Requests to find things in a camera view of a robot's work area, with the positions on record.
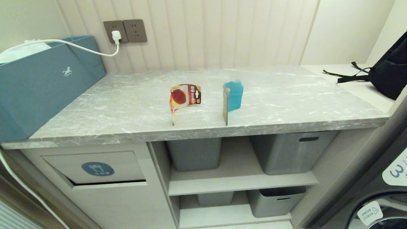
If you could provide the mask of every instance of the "storage bin handle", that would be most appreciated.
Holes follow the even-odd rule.
[[[300,138],[298,141],[316,141],[319,137]]]

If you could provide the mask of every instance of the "number 3 label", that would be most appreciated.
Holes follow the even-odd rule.
[[[383,180],[394,186],[407,186],[407,149],[405,149],[385,171]]]

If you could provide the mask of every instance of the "washing machine door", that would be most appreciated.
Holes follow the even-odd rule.
[[[366,201],[354,211],[347,228],[407,229],[407,192],[381,195]]]

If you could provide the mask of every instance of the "electrical socket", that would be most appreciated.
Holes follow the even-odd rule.
[[[123,24],[129,42],[146,42],[147,34],[142,19],[124,20]]]
[[[107,36],[109,38],[110,43],[114,44],[114,40],[112,38],[112,31],[119,31],[122,38],[119,40],[120,43],[128,43],[129,40],[127,39],[126,30],[123,25],[122,21],[107,21],[103,22],[105,26]]]

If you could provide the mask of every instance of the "white wall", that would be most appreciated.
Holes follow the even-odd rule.
[[[103,21],[143,19],[146,43],[103,58],[107,72],[299,64],[318,0],[57,0],[73,35],[114,52]]]
[[[407,1],[396,0],[366,63],[374,65],[406,31]]]
[[[0,52],[25,40],[68,36],[54,0],[1,1],[0,22]]]
[[[301,64],[366,63],[393,4],[394,0],[320,0]]]

